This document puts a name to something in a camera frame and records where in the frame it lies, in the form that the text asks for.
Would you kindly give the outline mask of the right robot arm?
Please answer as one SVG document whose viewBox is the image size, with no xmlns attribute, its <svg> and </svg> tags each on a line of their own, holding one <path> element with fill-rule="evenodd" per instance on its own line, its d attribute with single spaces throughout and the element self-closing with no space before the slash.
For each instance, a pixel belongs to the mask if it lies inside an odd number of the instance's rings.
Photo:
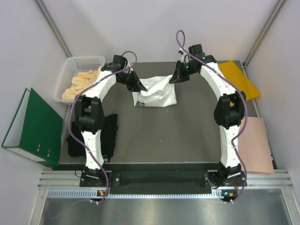
<svg viewBox="0 0 300 225">
<path fill-rule="evenodd" d="M 176 62 L 176 68 L 169 83 L 183 83 L 189 81 L 190 75 L 199 73 L 217 98 L 213 116 L 220 128 L 222 150 L 220 168 L 216 178 L 207 177 L 206 181 L 214 188 L 231 185 L 236 180 L 236 176 L 241 175 L 237 135 L 245 116 L 246 95 L 244 92 L 237 91 L 226 80 L 215 58 L 212 55 L 205 55 L 201 44 L 193 45 L 188 50 L 180 48 L 179 54 L 181 54 L 181 60 Z"/>
</svg>

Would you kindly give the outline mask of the black t shirt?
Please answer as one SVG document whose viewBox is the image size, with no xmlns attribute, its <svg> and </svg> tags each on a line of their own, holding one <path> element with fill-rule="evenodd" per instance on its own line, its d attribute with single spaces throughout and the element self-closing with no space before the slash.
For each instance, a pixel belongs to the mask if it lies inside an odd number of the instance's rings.
<svg viewBox="0 0 300 225">
<path fill-rule="evenodd" d="M 117 114 L 110 114 L 105 117 L 105 124 L 100 135 L 101 153 L 105 161 L 110 161 L 114 154 L 118 131 L 117 120 Z M 71 135 L 66 138 L 66 141 L 68 144 L 67 150 L 69 156 L 86 158 L 84 147 Z"/>
</svg>

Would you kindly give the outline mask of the white t shirt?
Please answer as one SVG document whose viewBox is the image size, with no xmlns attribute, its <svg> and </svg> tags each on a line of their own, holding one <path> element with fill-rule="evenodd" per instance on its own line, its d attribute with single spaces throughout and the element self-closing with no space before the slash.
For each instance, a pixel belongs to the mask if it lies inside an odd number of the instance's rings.
<svg viewBox="0 0 300 225">
<path fill-rule="evenodd" d="M 177 104 L 172 75 L 140 79 L 147 91 L 133 92 L 135 107 L 167 107 Z"/>
</svg>

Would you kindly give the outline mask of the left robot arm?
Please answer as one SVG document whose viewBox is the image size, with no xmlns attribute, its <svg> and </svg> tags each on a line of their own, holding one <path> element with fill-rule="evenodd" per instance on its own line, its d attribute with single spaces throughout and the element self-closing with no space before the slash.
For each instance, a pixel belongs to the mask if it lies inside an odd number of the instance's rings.
<svg viewBox="0 0 300 225">
<path fill-rule="evenodd" d="M 102 101 L 115 83 L 126 85 L 130 92 L 146 91 L 124 55 L 114 55 L 112 62 L 101 69 L 97 80 L 74 99 L 71 112 L 75 114 L 83 140 L 79 143 L 86 151 L 86 164 L 81 174 L 81 187 L 104 187 L 109 185 L 101 152 L 101 131 L 105 125 Z"/>
</svg>

